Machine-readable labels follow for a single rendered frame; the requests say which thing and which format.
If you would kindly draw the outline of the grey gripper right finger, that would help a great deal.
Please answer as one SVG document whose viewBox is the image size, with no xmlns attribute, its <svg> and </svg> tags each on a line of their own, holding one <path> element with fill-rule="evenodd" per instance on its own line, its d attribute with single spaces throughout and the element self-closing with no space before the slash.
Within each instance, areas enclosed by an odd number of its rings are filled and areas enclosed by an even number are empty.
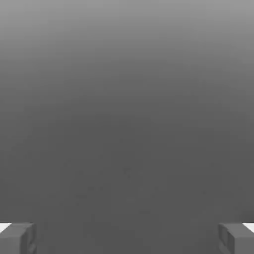
<svg viewBox="0 0 254 254">
<path fill-rule="evenodd" d="M 254 223 L 220 223 L 218 246 L 221 254 L 254 254 Z"/>
</svg>

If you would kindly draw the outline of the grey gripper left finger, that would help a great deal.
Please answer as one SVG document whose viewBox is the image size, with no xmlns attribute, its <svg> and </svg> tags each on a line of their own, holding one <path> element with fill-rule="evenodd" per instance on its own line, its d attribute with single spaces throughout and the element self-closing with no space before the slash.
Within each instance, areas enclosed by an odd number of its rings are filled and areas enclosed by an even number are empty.
<svg viewBox="0 0 254 254">
<path fill-rule="evenodd" d="M 34 223 L 0 223 L 0 254 L 37 254 Z"/>
</svg>

